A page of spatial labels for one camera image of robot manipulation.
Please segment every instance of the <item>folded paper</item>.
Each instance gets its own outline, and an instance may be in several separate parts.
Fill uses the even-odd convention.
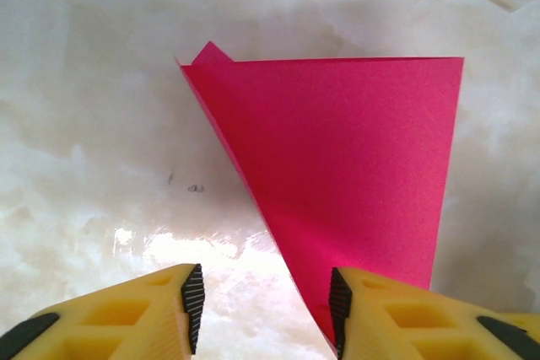
[[[461,58],[182,65],[302,298],[333,341],[334,266],[429,287]]]

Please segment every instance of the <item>black rubber pad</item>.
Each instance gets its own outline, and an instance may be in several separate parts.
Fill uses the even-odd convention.
[[[0,360],[10,360],[49,329],[59,314],[49,313],[25,320],[0,336]]]
[[[488,316],[479,316],[477,321],[523,360],[540,360],[540,343],[526,330]]]
[[[182,304],[189,319],[188,339],[192,354],[195,354],[197,349],[201,317],[203,316],[204,282],[202,279],[203,269],[201,265],[195,265],[180,289]]]
[[[337,358],[339,360],[343,358],[343,352],[345,350],[345,320],[351,312],[352,300],[353,292],[343,279],[339,270],[334,267],[330,280],[329,304],[336,338]]]

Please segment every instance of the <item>pink paper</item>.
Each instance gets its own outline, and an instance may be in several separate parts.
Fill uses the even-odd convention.
[[[334,266],[429,287],[462,64],[233,62],[208,44],[181,67],[331,341]]]

